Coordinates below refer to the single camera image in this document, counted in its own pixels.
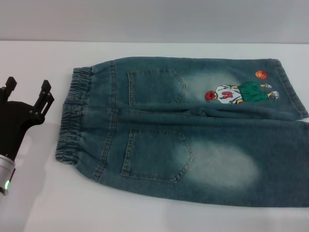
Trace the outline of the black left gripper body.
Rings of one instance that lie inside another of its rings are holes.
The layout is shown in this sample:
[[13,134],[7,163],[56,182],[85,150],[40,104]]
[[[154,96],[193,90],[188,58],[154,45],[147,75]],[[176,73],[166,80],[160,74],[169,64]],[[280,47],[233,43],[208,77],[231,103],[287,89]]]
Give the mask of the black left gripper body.
[[20,101],[0,103],[0,155],[11,160],[17,156],[27,130],[45,120],[45,104],[35,106]]

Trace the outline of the blue denim shorts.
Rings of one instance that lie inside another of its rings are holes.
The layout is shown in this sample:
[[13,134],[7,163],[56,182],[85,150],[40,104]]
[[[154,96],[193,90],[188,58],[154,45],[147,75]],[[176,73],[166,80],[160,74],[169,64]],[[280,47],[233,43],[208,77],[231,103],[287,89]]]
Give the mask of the blue denim shorts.
[[56,160],[153,197],[309,207],[307,118],[276,59],[121,58],[73,70]]

